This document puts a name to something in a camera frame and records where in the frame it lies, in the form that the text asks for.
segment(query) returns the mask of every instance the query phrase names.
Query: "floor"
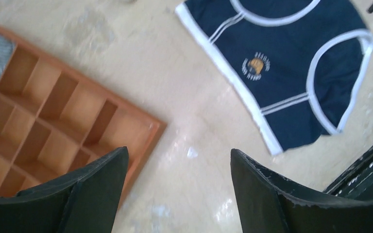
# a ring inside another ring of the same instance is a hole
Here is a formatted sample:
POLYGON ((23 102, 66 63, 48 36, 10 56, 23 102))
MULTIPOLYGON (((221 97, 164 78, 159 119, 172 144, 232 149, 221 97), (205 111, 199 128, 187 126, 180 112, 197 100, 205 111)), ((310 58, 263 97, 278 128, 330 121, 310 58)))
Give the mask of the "floor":
MULTIPOLYGON (((323 190, 373 144, 373 57, 344 134, 277 157, 173 10, 182 0, 0 0, 0 24, 169 126, 115 233, 239 233, 229 151, 323 190)), ((354 0, 364 11, 367 0, 354 0)), ((373 14, 363 13, 373 31, 373 14)))

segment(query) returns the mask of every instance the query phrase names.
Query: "wooden compartment organizer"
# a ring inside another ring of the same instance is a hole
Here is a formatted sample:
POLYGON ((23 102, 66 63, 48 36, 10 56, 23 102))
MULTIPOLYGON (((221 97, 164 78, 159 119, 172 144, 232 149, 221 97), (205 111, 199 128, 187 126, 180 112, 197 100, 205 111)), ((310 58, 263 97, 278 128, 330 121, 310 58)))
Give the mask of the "wooden compartment organizer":
POLYGON ((0 196, 127 146, 121 203, 165 123, 0 27, 16 48, 0 79, 0 196))

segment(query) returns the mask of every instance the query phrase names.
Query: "navy blue garment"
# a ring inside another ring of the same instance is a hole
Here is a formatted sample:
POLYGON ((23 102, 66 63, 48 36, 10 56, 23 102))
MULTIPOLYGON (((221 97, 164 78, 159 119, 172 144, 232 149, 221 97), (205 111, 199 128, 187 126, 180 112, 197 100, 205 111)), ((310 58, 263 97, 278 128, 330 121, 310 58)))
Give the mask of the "navy blue garment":
POLYGON ((342 132, 373 50, 348 0, 187 0, 175 11, 272 155, 342 132))

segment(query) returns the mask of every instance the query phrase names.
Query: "embroidered logo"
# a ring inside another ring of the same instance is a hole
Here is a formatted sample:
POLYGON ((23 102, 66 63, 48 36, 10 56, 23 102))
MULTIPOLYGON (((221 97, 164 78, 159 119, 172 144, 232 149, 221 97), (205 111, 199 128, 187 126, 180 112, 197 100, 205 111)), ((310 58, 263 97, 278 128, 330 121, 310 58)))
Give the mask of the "embroidered logo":
POLYGON ((242 63, 242 73, 249 80, 260 80, 262 77, 261 73, 263 71, 268 72, 270 66, 271 63, 268 57, 260 52, 256 52, 253 59, 245 58, 242 63))

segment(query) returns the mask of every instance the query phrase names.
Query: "tiled floor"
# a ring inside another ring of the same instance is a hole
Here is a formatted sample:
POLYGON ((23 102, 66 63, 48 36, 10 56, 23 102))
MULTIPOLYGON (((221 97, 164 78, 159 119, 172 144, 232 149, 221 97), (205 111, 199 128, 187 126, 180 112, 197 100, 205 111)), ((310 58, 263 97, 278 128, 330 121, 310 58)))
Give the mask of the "tiled floor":
MULTIPOLYGON (((0 24, 169 123, 114 232, 241 232, 231 148, 322 190, 373 144, 372 57, 344 134, 270 157, 234 90, 173 13, 180 2, 0 0, 0 24)), ((361 11, 370 4, 354 2, 361 11)), ((373 15, 364 17, 373 31, 373 15)))

